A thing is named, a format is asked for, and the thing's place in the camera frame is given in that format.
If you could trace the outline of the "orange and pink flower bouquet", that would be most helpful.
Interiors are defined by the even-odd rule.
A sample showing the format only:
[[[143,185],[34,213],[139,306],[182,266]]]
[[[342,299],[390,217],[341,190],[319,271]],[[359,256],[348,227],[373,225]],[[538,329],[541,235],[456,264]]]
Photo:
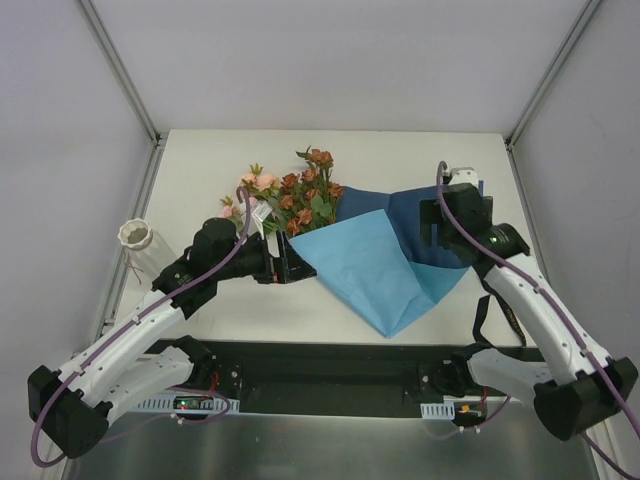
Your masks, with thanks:
[[[292,238],[337,221],[345,188],[332,179],[334,158],[326,150],[308,147],[296,154],[306,168],[282,177],[255,163],[238,185],[249,193],[251,211],[270,209],[257,227],[265,236],[283,232]]]

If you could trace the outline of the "blue wrapping paper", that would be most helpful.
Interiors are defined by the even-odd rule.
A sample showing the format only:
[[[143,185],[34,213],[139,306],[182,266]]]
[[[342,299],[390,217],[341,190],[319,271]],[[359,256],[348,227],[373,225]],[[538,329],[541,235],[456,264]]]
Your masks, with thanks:
[[[450,299],[469,273],[452,251],[424,233],[421,204],[433,186],[395,193],[347,187],[334,224],[291,239],[318,280],[384,338],[393,338]]]

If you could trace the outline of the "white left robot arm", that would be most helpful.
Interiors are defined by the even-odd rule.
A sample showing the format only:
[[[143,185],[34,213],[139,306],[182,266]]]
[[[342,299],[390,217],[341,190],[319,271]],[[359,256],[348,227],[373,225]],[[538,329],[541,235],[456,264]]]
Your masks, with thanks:
[[[126,319],[57,369],[40,366],[27,380],[29,416],[34,422],[31,457],[46,435],[63,457],[76,459],[96,446],[109,428],[146,398],[172,387],[204,387],[213,355],[186,335],[154,359],[139,358],[175,326],[212,300],[222,281],[251,277],[259,284],[288,284],[312,278],[315,269],[278,234],[278,255],[258,233],[238,234],[234,224],[211,218],[193,242],[152,281]]]

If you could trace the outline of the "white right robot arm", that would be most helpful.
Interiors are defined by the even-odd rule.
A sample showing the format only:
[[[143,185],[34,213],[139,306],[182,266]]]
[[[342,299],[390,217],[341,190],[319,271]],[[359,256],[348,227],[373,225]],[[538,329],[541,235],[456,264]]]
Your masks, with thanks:
[[[568,440],[623,413],[639,378],[633,362],[614,358],[579,324],[544,278],[529,245],[510,224],[496,224],[492,199],[476,171],[436,170],[436,197],[420,203],[421,233],[473,269],[484,290],[505,303],[537,346],[539,362],[510,357],[476,335],[435,374],[435,387],[461,397],[488,387],[531,407],[546,430]]]

